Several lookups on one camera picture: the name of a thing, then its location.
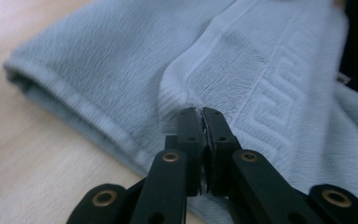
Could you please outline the light blue towel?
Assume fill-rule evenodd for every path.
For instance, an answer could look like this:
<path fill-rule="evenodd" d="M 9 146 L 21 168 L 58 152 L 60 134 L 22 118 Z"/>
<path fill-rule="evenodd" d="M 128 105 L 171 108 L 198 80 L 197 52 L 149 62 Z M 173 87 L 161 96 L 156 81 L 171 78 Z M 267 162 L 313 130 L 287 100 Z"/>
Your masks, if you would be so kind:
<path fill-rule="evenodd" d="M 358 197 L 358 92 L 332 0 L 96 0 L 15 49 L 7 78 L 146 174 L 187 107 L 221 111 L 295 188 Z"/>

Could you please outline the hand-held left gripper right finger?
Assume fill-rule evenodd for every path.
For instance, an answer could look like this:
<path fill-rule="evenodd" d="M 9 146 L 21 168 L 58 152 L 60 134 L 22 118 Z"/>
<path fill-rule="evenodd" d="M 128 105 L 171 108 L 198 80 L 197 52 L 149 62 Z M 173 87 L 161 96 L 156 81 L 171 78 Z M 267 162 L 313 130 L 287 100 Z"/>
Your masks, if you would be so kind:
<path fill-rule="evenodd" d="M 202 114 L 207 141 L 204 149 L 207 191 L 213 196 L 228 196 L 232 154 L 240 149 L 240 144 L 222 112 L 204 107 Z"/>

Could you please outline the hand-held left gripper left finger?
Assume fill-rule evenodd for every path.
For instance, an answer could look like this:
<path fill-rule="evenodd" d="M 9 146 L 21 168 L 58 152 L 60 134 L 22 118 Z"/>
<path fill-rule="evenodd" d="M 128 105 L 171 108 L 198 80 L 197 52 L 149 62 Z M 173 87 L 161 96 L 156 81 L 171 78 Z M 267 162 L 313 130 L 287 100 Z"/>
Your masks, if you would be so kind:
<path fill-rule="evenodd" d="M 198 113 L 187 108 L 176 117 L 176 134 L 165 137 L 165 149 L 176 149 L 186 155 L 186 194 L 195 197 L 201 193 L 201 155 L 204 137 Z"/>

